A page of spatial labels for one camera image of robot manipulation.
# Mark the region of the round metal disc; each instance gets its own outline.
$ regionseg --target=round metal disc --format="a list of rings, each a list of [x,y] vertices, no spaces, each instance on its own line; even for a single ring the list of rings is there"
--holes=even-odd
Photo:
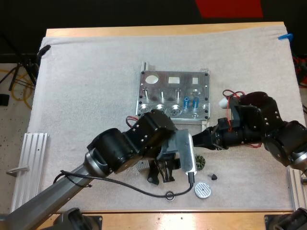
[[[205,199],[211,194],[211,188],[210,186],[205,182],[199,182],[195,186],[195,193],[196,196],[200,199]]]

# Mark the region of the small metal disc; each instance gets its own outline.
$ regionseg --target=small metal disc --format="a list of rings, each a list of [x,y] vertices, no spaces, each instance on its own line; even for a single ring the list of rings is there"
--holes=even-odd
[[[211,188],[210,186],[205,182],[199,182],[195,186],[195,193],[196,196],[200,199],[205,199],[211,194]]]
[[[167,201],[173,201],[175,199],[174,193],[172,191],[166,192],[166,197],[165,199]]]

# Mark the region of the floor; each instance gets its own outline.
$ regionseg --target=floor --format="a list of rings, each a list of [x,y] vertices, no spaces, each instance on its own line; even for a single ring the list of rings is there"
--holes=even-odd
[[[10,70],[15,64],[0,64],[0,70]],[[0,71],[0,79],[5,73]],[[12,76],[0,84],[0,93],[11,95],[8,91]],[[23,86],[16,85],[16,97],[22,98]],[[307,105],[307,89],[300,89],[302,102]],[[33,93],[27,100],[31,105]],[[0,106],[0,213],[9,213],[14,191],[15,178],[6,174],[9,169],[18,166],[24,133],[27,132],[31,110],[23,101],[16,101],[10,96],[9,105]]]

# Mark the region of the red object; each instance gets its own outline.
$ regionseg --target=red object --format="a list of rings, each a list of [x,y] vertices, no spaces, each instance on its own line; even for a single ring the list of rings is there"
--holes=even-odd
[[[203,18],[263,18],[260,0],[196,0]]]

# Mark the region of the aluminum plate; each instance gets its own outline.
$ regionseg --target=aluminum plate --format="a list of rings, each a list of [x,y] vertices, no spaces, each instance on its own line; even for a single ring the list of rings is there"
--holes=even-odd
[[[203,72],[150,71],[145,62],[141,71],[136,115],[152,109],[163,111],[175,124],[202,124],[210,118],[208,69]],[[189,105],[184,106],[184,98]],[[193,100],[198,107],[193,107]]]

